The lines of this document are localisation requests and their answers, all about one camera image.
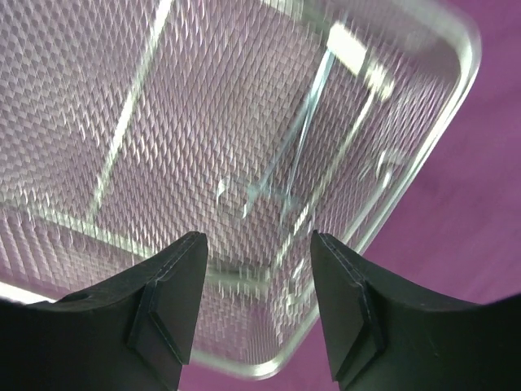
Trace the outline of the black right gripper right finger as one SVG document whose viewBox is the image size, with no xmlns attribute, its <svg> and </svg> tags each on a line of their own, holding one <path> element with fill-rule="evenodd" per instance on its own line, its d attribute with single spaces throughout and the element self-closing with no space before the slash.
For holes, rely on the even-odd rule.
<svg viewBox="0 0 521 391">
<path fill-rule="evenodd" d="M 314 232 L 314 287 L 342 390 L 517 390 L 520 298 L 475 304 L 405 279 Z"/>
</svg>

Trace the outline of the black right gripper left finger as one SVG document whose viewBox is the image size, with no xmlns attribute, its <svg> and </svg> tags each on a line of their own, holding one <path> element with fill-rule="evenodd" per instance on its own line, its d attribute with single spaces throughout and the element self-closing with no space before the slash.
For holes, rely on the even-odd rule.
<svg viewBox="0 0 521 391">
<path fill-rule="evenodd" d="M 4 390 L 175 390 L 190 361 L 208 241 L 190 232 L 59 301 L 1 303 Z"/>
</svg>

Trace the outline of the purple surgical drape cloth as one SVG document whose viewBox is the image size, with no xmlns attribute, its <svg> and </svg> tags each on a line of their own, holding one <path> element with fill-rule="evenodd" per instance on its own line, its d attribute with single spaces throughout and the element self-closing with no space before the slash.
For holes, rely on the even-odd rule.
<svg viewBox="0 0 521 391">
<path fill-rule="evenodd" d="M 520 290 L 520 4 L 447 1 L 479 30 L 471 91 L 366 257 L 443 294 Z"/>
</svg>

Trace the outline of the wire mesh instrument tray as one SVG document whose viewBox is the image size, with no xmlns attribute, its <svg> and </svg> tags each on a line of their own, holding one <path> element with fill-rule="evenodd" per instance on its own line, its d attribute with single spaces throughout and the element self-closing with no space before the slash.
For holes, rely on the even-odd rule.
<svg viewBox="0 0 521 391">
<path fill-rule="evenodd" d="M 313 231 L 364 251 L 476 78 L 474 23 L 443 1 L 4 1 L 1 292 L 53 301 L 208 237 L 191 359 L 278 373 L 317 321 Z M 291 189 L 244 219 L 343 21 L 394 78 L 379 99 L 334 64 Z"/>
</svg>

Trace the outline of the steel surgical forceps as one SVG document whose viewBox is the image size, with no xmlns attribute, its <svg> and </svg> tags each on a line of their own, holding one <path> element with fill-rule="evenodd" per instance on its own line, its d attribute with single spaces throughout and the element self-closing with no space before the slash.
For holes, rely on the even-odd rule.
<svg viewBox="0 0 521 391">
<path fill-rule="evenodd" d="M 281 219 L 284 219 L 292 209 L 291 189 L 296 179 L 296 171 L 322 92 L 334 64 L 342 67 L 343 75 L 349 76 L 355 83 L 375 92 L 381 100 L 388 99 L 394 90 L 394 78 L 388 75 L 386 67 L 373 55 L 372 50 L 358 39 L 345 22 L 335 21 L 329 27 L 326 51 L 303 103 L 303 117 L 295 122 L 298 142 L 283 192 Z"/>
</svg>

